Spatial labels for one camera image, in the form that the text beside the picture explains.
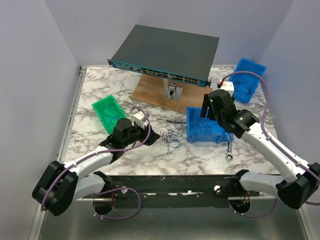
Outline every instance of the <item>white marble surface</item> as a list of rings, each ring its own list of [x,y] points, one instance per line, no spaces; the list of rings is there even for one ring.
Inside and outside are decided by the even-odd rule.
[[[209,79],[214,88],[219,79],[232,73],[232,66],[212,66]],[[89,67],[83,83],[76,116],[72,127],[65,161],[77,159],[94,150],[108,134],[97,117],[92,104],[113,95],[124,110],[126,117],[132,119],[131,107],[138,106],[150,114],[151,125],[156,133],[165,129],[167,119],[174,119],[175,112],[131,99],[141,74],[115,69],[109,66]],[[238,109],[249,109],[261,118],[265,97],[259,86],[249,104],[236,103]],[[267,129],[275,135],[275,129],[268,116]],[[126,152],[111,165],[100,171],[110,175],[204,175],[235,174],[241,169],[256,173],[278,173],[275,168],[241,139],[233,141],[234,160],[226,161],[227,144],[196,142],[182,145],[167,155],[167,147],[162,139],[152,146],[142,146]]]

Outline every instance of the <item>gray wall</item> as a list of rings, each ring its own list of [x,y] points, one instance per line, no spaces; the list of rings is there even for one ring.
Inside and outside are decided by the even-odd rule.
[[[220,37],[215,64],[259,60],[293,0],[45,0],[75,59],[107,65],[135,24]]]
[[[320,162],[319,9],[319,0],[295,0],[261,60],[267,66],[277,135],[310,163]],[[320,202],[319,192],[312,198],[315,202]],[[318,225],[320,206],[308,210]]]
[[[79,75],[43,0],[0,7],[0,239],[28,239],[31,192],[57,157]]]

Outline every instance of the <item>blue box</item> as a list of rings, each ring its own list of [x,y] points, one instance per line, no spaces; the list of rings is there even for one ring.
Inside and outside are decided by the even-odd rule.
[[[226,132],[218,125],[217,121],[200,117],[201,107],[186,107],[186,132],[187,141],[227,143],[233,141],[232,133]]]
[[[238,62],[234,71],[249,71],[262,77],[266,71],[266,68],[266,66],[263,66],[259,63],[256,63],[243,57]],[[234,93],[232,96],[237,101],[242,102],[244,104],[249,103],[260,82],[259,78],[251,74],[233,75],[229,78],[229,81],[233,82],[234,86]]]

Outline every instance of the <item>tangled wire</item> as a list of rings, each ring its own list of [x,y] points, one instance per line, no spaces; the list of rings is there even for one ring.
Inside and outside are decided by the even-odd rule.
[[[195,127],[197,133],[212,134],[211,128],[215,125],[218,125],[218,122],[209,124],[207,121],[199,119],[198,122],[195,125],[193,125],[193,127]]]
[[[166,130],[160,131],[160,135],[167,146],[167,155],[172,154],[173,151],[185,144],[188,138],[186,120],[183,121],[181,118],[177,117],[179,110],[176,112],[174,120],[167,120],[165,126]]]
[[[233,76],[232,79],[234,92],[241,96],[250,96],[254,92],[254,86],[246,79],[246,74],[239,74]]]

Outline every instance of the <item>green box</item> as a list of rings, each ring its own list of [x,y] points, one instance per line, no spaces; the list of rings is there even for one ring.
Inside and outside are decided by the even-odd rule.
[[[108,134],[113,133],[119,119],[126,118],[125,112],[112,95],[93,103],[92,107]]]

